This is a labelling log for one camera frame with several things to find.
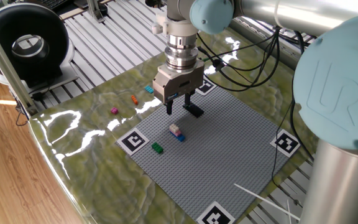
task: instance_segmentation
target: wooden floor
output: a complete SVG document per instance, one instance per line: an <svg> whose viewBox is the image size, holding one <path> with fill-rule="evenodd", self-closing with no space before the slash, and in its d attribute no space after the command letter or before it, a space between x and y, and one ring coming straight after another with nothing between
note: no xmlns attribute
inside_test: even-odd
<svg viewBox="0 0 358 224"><path fill-rule="evenodd" d="M2 84L0 100L13 100ZM14 107L0 105L0 224L81 223Z"/></svg>

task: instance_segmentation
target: light blue joint cap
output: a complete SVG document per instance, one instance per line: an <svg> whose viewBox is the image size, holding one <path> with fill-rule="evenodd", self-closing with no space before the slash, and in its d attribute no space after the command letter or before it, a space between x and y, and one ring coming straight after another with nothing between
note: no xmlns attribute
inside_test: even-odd
<svg viewBox="0 0 358 224"><path fill-rule="evenodd" d="M190 8L193 25L207 34L222 32L233 18L230 0L196 0Z"/></svg>
<svg viewBox="0 0 358 224"><path fill-rule="evenodd" d="M294 95L317 137L358 149L358 17L309 46L295 71Z"/></svg>

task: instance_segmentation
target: green marble table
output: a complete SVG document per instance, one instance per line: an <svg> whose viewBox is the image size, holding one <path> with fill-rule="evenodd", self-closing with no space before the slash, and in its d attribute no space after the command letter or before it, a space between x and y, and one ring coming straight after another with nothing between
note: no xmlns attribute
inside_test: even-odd
<svg viewBox="0 0 358 224"><path fill-rule="evenodd" d="M216 52L225 52L251 44L226 29L222 34L202 34ZM224 56L231 64L251 68L262 61L263 51L253 47ZM194 223L194 221L119 147L116 140L161 106L144 89L152 86L157 67L165 56L160 54L76 98L49 108L30 119L30 130L41 153L84 219L84 223ZM266 65L270 72L271 58ZM210 62L206 73L214 81L231 88ZM245 82L232 70L224 71L233 79ZM261 79L267 76L264 72ZM255 78L257 72L245 72ZM293 70L280 63L276 74L266 84L241 93L232 93L258 113L279 125L291 101ZM135 95L139 104L131 100ZM110 112L119 110L117 115ZM316 149L315 137L295 113L298 134L310 150ZM290 130L288 119L283 128ZM275 176L280 183L306 160L303 150L293 156ZM274 190L268 184L261 193ZM255 201L237 220L240 222L259 201Z"/></svg>

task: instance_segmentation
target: white wire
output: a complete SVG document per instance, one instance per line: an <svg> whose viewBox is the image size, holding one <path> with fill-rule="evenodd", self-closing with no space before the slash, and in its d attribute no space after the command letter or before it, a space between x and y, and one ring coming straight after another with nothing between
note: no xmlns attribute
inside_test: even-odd
<svg viewBox="0 0 358 224"><path fill-rule="evenodd" d="M281 208L281 207L279 207L278 205L275 205L274 203L269 202L268 200L266 200L266 199L262 198L261 196L259 196L259 195L255 194L255 193L251 192L250 190L247 190L247 189L245 189L245 188L241 187L241 186L240 186L240 185L238 185L238 184L234 184L234 185L235 185L236 187L240 188L241 190L243 190L243 191L247 192L248 194L251 194L251 195L253 195L253 196L255 196L255 197L257 197L257 198L259 198L259 199L263 200L264 202L266 202L266 203L270 204L271 206L273 206L273 207L275 207L275 208L279 209L279 210L280 210L280 211L282 211L283 213L286 213L287 215L289 215L289 216L291 216L291 217L295 218L296 220L298 220L298 221L300 221L300 220L301 220L301 219L300 219L299 217L297 217L296 215L291 214L289 211L287 211L287 210L285 210L285 209L282 209L282 208Z"/></svg>

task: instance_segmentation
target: metal rail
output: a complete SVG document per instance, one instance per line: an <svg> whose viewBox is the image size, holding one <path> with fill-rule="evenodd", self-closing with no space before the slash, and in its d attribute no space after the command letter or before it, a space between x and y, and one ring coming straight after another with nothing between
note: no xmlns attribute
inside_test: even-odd
<svg viewBox="0 0 358 224"><path fill-rule="evenodd" d="M12 63L9 61L4 49L0 44L0 71L6 77L17 99L22 103L27 115L32 116L38 113L37 108L34 105L30 95L25 89L22 81L16 73Z"/></svg>

